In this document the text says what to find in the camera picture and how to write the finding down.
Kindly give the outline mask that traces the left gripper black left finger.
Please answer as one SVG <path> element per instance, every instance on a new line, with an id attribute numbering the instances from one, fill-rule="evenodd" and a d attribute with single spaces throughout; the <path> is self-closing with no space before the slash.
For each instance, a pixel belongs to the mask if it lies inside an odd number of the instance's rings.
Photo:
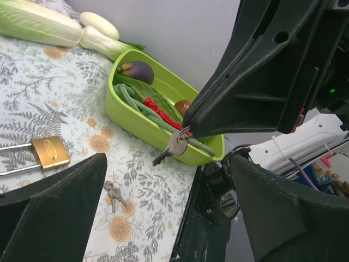
<path id="1" fill-rule="evenodd" d="M 82 261 L 106 170 L 97 153 L 1 194 L 1 261 Z"/>

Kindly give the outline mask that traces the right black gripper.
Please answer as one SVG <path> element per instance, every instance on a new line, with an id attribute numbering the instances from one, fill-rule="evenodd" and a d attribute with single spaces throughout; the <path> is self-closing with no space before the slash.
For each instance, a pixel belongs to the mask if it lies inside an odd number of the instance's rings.
<path id="1" fill-rule="evenodd" d="M 313 108 L 334 114 L 348 130 L 348 1 L 326 1 L 312 29 L 302 30 L 310 44 L 280 122 L 280 131 L 293 133 Z"/>

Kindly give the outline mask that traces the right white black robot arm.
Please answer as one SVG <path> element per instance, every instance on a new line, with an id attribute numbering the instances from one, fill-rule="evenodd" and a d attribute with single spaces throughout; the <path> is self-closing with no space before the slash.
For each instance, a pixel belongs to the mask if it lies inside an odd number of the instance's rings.
<path id="1" fill-rule="evenodd" d="M 279 132 L 249 153 L 275 173 L 347 140 L 348 1 L 241 1 L 183 124 L 195 138 Z"/>

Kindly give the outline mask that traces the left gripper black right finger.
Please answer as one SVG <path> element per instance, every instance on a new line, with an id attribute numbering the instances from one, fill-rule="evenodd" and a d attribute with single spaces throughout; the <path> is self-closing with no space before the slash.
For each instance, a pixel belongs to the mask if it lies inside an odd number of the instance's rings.
<path id="1" fill-rule="evenodd" d="M 230 162 L 255 261 L 348 261 L 348 199 Z"/>

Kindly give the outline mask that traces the small silver key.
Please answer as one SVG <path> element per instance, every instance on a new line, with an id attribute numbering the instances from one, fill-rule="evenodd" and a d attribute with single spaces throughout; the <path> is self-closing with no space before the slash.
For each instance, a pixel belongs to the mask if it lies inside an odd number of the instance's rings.
<path id="1" fill-rule="evenodd" d="M 152 161 L 152 165 L 156 166 L 161 163 L 166 157 L 173 155 L 183 154 L 188 147 L 188 140 L 191 135 L 187 136 L 186 133 L 190 130 L 190 127 L 187 126 L 182 130 L 177 130 L 170 135 L 169 143 L 165 150 Z"/>

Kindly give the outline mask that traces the large brass padlock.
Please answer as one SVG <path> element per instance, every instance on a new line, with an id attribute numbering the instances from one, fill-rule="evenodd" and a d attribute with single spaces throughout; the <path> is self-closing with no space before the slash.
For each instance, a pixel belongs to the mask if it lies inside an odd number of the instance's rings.
<path id="1" fill-rule="evenodd" d="M 1 172 L 1 176 L 7 176 L 32 169 L 50 170 L 65 166 L 70 163 L 70 156 L 62 139 L 56 136 L 31 139 L 26 144 L 1 147 L 1 153 L 11 150 L 30 148 L 37 163 L 32 166 Z"/>

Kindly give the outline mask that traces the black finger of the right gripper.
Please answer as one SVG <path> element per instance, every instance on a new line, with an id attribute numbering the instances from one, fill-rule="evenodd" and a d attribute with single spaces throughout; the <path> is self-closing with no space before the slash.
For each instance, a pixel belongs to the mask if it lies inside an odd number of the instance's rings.
<path id="1" fill-rule="evenodd" d="M 296 82 L 327 1 L 241 1 L 221 61 L 187 110 L 196 138 L 292 132 L 308 89 Z"/>

